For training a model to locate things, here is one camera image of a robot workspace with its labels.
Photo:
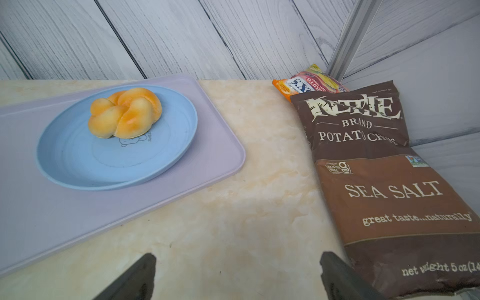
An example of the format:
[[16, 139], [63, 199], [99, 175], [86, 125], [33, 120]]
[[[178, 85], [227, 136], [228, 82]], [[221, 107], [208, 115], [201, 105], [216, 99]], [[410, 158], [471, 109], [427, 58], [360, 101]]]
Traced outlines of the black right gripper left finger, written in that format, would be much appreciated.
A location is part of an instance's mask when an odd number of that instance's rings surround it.
[[155, 288], [156, 257], [144, 254], [95, 300], [150, 300]]

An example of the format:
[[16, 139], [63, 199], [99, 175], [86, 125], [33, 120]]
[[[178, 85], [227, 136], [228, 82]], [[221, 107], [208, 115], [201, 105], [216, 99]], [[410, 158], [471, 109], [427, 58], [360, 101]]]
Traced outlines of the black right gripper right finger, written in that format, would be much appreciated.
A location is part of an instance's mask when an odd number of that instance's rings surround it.
[[385, 300], [334, 252], [322, 253], [322, 283], [329, 300]]

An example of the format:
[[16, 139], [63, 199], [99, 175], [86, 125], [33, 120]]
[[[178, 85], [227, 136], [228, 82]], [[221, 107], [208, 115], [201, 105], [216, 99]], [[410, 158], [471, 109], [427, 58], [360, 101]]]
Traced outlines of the brown Kettle chips bag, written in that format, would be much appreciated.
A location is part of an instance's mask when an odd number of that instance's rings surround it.
[[291, 97], [352, 268], [387, 298], [480, 286], [480, 219], [410, 146], [382, 82]]

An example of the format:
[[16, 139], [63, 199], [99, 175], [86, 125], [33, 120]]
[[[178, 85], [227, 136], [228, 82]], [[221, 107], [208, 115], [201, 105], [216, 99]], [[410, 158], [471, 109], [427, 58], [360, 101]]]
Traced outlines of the lilac plastic tray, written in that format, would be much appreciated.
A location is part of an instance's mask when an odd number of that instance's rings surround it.
[[[146, 88], [158, 122], [94, 136], [94, 100]], [[195, 78], [174, 75], [1, 108], [1, 274], [237, 173], [246, 151]]]

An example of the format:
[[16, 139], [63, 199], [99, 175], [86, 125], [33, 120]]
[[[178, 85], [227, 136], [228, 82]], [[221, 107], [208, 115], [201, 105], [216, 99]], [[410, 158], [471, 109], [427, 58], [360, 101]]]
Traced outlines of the blue round plate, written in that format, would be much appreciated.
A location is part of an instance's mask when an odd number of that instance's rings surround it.
[[[88, 128], [94, 100], [119, 91], [146, 88], [162, 104], [162, 115], [139, 137], [103, 139]], [[51, 182], [74, 190], [109, 191], [145, 183], [175, 165], [191, 146], [198, 128], [195, 105], [180, 92], [134, 84], [88, 96], [56, 116], [36, 148], [36, 164]]]

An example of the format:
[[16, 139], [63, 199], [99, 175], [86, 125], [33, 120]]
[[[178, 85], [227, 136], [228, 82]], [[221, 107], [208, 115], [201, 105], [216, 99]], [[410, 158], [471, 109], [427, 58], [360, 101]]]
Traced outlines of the golden knotted bread roll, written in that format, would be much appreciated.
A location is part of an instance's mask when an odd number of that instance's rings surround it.
[[135, 87], [94, 100], [88, 128], [102, 139], [112, 136], [125, 140], [137, 138], [151, 129], [162, 112], [162, 104], [154, 92]]

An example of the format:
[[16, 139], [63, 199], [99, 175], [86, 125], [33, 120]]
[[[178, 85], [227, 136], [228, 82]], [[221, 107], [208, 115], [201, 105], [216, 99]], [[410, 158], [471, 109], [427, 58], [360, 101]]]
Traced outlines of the orange snack packet at back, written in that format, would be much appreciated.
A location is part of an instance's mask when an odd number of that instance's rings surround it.
[[272, 85], [289, 102], [291, 102], [291, 96], [311, 91], [325, 93], [343, 93], [348, 91], [340, 82], [322, 72], [316, 64], [312, 64], [306, 70], [293, 75], [289, 79], [274, 79]]

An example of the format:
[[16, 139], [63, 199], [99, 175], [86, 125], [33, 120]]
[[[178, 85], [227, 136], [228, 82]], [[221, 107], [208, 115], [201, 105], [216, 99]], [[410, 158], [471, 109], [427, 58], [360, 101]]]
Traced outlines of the aluminium right corner post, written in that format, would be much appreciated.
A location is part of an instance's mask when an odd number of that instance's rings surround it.
[[342, 81], [382, 2], [382, 0], [356, 1], [328, 64], [328, 76]]

